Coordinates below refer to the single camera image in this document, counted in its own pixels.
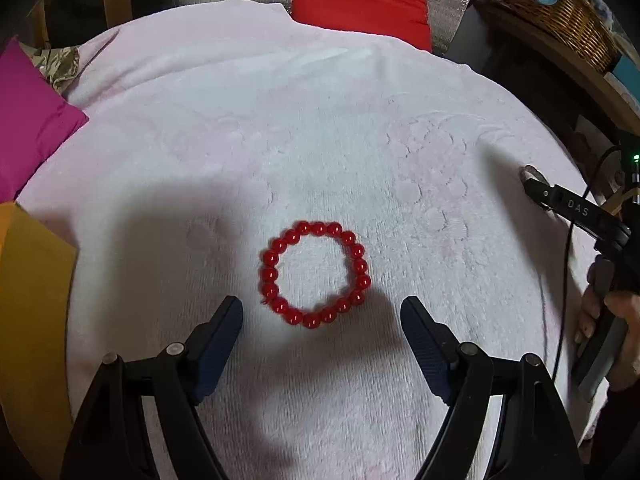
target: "camouflage fabric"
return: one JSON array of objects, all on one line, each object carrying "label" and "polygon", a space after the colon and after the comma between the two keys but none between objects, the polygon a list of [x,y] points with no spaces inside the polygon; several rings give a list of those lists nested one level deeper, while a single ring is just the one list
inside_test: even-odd
[{"label": "camouflage fabric", "polygon": [[21,43],[20,47],[29,56],[34,67],[40,70],[47,83],[59,94],[62,94],[78,75],[80,56],[75,46],[34,48]]}]

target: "yellow cushion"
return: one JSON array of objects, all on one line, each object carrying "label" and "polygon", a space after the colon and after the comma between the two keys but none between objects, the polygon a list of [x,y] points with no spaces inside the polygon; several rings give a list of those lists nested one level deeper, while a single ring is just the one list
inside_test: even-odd
[{"label": "yellow cushion", "polygon": [[0,404],[43,480],[55,480],[72,427],[66,309],[76,249],[16,203],[0,205]]}]

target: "white towel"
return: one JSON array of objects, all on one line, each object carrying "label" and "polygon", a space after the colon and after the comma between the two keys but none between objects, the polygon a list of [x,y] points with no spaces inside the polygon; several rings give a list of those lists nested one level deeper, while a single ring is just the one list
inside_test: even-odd
[{"label": "white towel", "polygon": [[[526,197],[518,168],[584,183],[533,114],[468,67],[228,0],[120,27],[69,99],[90,121],[19,200],[80,249],[74,412],[103,354],[155,355],[227,294],[244,328],[198,412],[231,479],[414,477],[446,407],[402,335],[408,295],[460,341],[552,367],[566,224]],[[362,306],[315,331],[286,325],[258,293],[260,251],[300,219],[353,230],[373,281]],[[594,254],[574,239],[569,340]],[[346,284],[344,263],[334,241],[309,236],[283,255],[278,284],[312,309]],[[558,389],[579,434],[572,352]],[[498,411],[492,402],[470,478],[482,478]],[[149,427],[172,478],[153,413]]]}]

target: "finger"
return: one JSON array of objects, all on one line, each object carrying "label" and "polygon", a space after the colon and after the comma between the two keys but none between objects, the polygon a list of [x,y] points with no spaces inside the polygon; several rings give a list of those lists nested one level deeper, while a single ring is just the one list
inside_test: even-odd
[{"label": "finger", "polygon": [[607,308],[629,325],[631,334],[640,333],[640,296],[626,290],[610,292],[604,298]]},{"label": "finger", "polygon": [[587,270],[587,282],[593,283],[593,279],[595,277],[595,273],[596,273],[596,262],[593,262],[589,266],[589,270]]},{"label": "finger", "polygon": [[581,310],[578,313],[578,327],[580,327],[580,331],[586,338],[590,338],[594,330],[596,330],[596,322],[593,320],[593,317]]},{"label": "finger", "polygon": [[596,296],[593,285],[589,285],[582,295],[580,308],[589,314],[593,319],[600,317],[600,298]]}]

